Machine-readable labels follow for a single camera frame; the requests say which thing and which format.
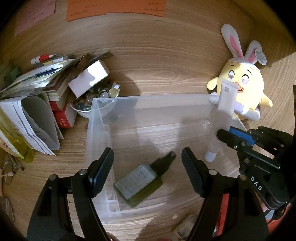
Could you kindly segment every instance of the stack of papers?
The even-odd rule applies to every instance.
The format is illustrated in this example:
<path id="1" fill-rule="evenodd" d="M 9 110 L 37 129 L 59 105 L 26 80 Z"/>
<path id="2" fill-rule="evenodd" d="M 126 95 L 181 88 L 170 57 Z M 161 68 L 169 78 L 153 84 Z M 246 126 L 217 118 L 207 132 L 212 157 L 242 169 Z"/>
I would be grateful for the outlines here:
<path id="1" fill-rule="evenodd" d="M 45 65 L 25 73 L 7 88 L 0 91 L 2 99 L 16 96 L 28 96 L 39 94 L 52 80 L 65 68 L 76 62 L 77 59 L 63 60 L 51 65 Z"/>
<path id="2" fill-rule="evenodd" d="M 20 96 L 0 101 L 0 108 L 33 149 L 48 155 L 59 150 L 55 118 L 44 100 Z"/>
<path id="3" fill-rule="evenodd" d="M 60 75 L 56 77 L 52 83 L 46 86 L 42 92 L 47 93 L 49 101 L 59 101 L 66 89 L 68 88 L 68 83 L 71 81 L 71 71 L 72 68 L 68 67 Z"/>

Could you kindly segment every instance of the black metal clamp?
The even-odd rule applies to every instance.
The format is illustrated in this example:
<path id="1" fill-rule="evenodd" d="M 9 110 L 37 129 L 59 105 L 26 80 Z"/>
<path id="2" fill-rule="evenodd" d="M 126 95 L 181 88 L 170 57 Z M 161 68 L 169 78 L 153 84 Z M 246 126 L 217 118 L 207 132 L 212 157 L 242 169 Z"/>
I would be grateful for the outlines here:
<path id="1" fill-rule="evenodd" d="M 92 198 L 102 191 L 114 162 L 114 153 L 106 148 L 99 160 L 72 177 L 51 175 L 34 207 L 27 239 L 30 241 L 110 241 L 94 208 Z M 73 194 L 74 203 L 85 238 L 75 235 L 67 202 Z"/>
<path id="2" fill-rule="evenodd" d="M 264 240 L 268 236 L 266 219 L 246 176 L 225 177 L 216 170 L 209 170 L 190 148 L 183 149 L 182 162 L 194 191 L 205 198 L 187 241 L 249 241 Z M 225 194 L 228 198 L 223 208 L 227 217 L 223 220 L 221 234 L 215 236 Z"/>
<path id="3" fill-rule="evenodd" d="M 295 176 L 295 169 L 291 169 L 292 156 L 288 157 L 293 140 L 290 134 L 262 126 L 248 132 L 231 127 L 229 132 L 220 129 L 217 137 L 237 151 L 239 172 L 247 176 L 268 209 L 276 210 L 294 196 L 295 181 L 291 176 Z M 253 150 L 254 145 L 274 158 Z"/>

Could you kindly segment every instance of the pink paper note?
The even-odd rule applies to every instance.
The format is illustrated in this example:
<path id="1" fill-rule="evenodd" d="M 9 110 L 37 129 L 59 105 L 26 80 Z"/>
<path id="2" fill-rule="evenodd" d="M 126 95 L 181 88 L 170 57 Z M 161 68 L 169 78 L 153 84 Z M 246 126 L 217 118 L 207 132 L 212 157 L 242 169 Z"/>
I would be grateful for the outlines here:
<path id="1" fill-rule="evenodd" d="M 15 36 L 54 14 L 55 0 L 30 0 L 17 12 Z"/>

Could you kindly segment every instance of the plush toy beak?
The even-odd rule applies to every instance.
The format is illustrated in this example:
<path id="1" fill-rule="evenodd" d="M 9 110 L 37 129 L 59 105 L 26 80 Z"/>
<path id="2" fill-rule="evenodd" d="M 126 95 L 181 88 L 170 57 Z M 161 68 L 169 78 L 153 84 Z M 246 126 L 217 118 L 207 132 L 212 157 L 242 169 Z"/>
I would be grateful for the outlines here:
<path id="1" fill-rule="evenodd" d="M 237 88 L 237 93 L 242 93 L 242 92 L 244 92 L 244 88 L 243 87 L 241 87 L 240 85 L 239 85 L 239 83 L 238 82 L 234 82 L 235 84 L 237 84 L 239 87 Z"/>

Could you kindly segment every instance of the bottle cap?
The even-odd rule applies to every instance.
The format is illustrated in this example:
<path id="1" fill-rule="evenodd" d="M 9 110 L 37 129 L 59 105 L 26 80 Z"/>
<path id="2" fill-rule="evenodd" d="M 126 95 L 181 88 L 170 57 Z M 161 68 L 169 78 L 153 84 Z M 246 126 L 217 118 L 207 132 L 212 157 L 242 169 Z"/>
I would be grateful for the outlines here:
<path id="1" fill-rule="evenodd" d="M 205 160 L 208 162 L 212 162 L 215 160 L 216 155 L 217 155 L 217 153 L 207 151 L 207 153 L 205 154 Z"/>
<path id="2" fill-rule="evenodd" d="M 112 83 L 112 86 L 111 86 L 111 88 L 114 88 L 114 87 L 115 87 L 115 85 L 116 85 L 116 82 L 114 81 L 114 82 Z"/>

